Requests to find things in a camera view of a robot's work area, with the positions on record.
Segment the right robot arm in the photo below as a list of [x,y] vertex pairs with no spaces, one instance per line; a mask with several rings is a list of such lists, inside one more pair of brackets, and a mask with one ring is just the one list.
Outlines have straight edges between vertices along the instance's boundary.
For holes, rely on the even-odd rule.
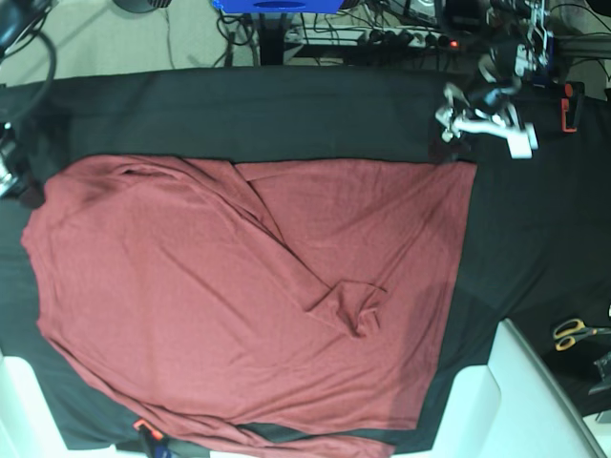
[[23,51],[34,40],[44,45],[49,57],[46,77],[29,100],[15,110],[1,109],[1,198],[14,199],[36,209],[45,202],[44,190],[34,177],[31,162],[20,151],[14,124],[28,117],[47,97],[57,67],[56,48],[43,32],[51,1],[3,1],[1,3],[1,61]]

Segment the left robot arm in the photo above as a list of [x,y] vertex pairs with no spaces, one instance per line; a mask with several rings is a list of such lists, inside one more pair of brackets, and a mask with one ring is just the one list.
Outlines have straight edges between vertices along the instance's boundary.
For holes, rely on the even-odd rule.
[[443,88],[444,100],[434,113],[428,154],[437,163],[467,152],[467,139],[490,135],[504,140],[510,157],[530,159],[538,148],[533,124],[520,118],[513,103],[523,83],[550,62],[553,34],[546,27],[545,1],[492,1],[486,21],[499,21],[498,34],[477,61],[473,77],[463,85]]

